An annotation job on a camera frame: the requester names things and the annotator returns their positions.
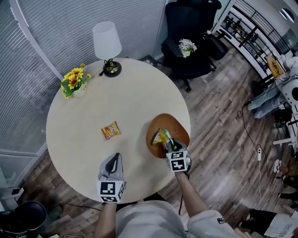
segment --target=white flowers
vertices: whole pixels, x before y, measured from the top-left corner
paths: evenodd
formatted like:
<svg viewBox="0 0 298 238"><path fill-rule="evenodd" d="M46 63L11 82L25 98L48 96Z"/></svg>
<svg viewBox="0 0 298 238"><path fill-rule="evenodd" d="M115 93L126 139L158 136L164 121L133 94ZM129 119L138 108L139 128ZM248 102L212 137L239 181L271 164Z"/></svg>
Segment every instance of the white flowers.
<svg viewBox="0 0 298 238"><path fill-rule="evenodd" d="M190 52L196 51L195 44L192 43L190 40L182 39L182 40L179 40L179 42L180 42L180 45L179 45L180 50L190 51Z"/></svg>

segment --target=white table top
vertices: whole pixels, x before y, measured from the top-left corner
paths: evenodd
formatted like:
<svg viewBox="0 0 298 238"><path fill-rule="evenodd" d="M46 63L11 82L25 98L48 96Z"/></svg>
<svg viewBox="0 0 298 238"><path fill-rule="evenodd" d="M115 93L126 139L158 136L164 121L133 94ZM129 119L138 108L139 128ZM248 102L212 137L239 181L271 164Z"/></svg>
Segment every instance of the white table top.
<svg viewBox="0 0 298 238"><path fill-rule="evenodd" d="M173 178L166 159L154 157L146 146L151 120L174 116L190 135L190 117L175 84L153 66L134 59L115 59L122 72L99 77L103 61L86 67L92 75L86 94L65 99L59 91L47 117L49 154L63 179L77 192L97 200L101 162L122 155L126 190L121 203L138 201L162 189ZM101 128L117 122L121 135L106 140Z"/></svg>

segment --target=lamp base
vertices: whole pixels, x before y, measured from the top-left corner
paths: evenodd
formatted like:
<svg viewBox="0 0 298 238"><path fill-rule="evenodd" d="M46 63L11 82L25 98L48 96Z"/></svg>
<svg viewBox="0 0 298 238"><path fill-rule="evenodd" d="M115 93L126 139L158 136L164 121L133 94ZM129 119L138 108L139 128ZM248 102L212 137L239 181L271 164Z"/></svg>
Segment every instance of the lamp base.
<svg viewBox="0 0 298 238"><path fill-rule="evenodd" d="M122 66L119 62L113 61L113 59L109 59L108 61L105 61L105 64L103 66L103 71L99 74L102 76L104 73L107 77L116 77L121 73Z"/></svg>

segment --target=potted plant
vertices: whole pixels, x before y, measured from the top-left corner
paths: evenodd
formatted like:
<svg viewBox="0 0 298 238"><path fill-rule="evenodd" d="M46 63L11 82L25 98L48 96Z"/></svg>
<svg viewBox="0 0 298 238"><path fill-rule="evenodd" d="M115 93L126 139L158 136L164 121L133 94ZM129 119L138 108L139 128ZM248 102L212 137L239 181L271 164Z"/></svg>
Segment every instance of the potted plant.
<svg viewBox="0 0 298 238"><path fill-rule="evenodd" d="M74 68L67 73L62 82L61 89L65 98L69 98L71 95L75 98L84 96L87 89L87 78L91 78L90 74L85 74L85 64L81 64L80 68Z"/></svg>
<svg viewBox="0 0 298 238"><path fill-rule="evenodd" d="M188 39L179 40L179 49L181 50L183 57L188 57L191 52L196 51L196 46Z"/></svg>

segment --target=wire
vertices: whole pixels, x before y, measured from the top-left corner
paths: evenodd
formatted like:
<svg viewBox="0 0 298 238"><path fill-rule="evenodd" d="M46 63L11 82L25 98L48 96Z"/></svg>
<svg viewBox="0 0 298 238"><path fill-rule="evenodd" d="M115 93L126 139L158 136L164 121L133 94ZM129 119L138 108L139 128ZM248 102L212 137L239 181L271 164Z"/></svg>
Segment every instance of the wire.
<svg viewBox="0 0 298 238"><path fill-rule="evenodd" d="M266 155L266 153L264 152L264 150L263 150L263 148L262 148L262 146L261 146L260 144L257 144L257 145L255 144L255 142L252 140L250 134L248 133L248 131L247 131L247 129L246 129L246 126L245 126L245 120L244 120L244 116L243 116L243 108L244 108L244 107L245 107L245 106L242 107L241 111L238 111L238 112L237 112L237 116L238 116L239 118L242 118L242 121L243 121L243 127L244 127L244 129L245 129L245 131L246 131L246 133L247 133L248 138L252 141L253 145L255 146L256 152L258 152L258 146L259 146L260 149L262 150L262 153L265 155L266 172L267 172L267 176L269 177L269 173L268 173L268 165L267 165L267 155Z"/></svg>
<svg viewBox="0 0 298 238"><path fill-rule="evenodd" d="M178 212L179 215L180 215L181 208L182 208L182 200L183 200L183 195L181 195L180 207L179 207L179 212Z"/></svg>
<svg viewBox="0 0 298 238"><path fill-rule="evenodd" d="M97 209L95 207L90 207L90 206L79 206L79 205L73 205L73 204L70 204L70 203L58 203L56 206L60 205L60 204L66 204L66 205L70 205L70 206L76 206L76 207L83 207L83 208L90 208L90 209L94 209L94 210L98 210L101 212L100 209Z"/></svg>
<svg viewBox="0 0 298 238"><path fill-rule="evenodd" d="M259 195L260 195L260 204L262 203L262 196L261 196L261 170L260 170L260 160L258 161L259 163Z"/></svg>

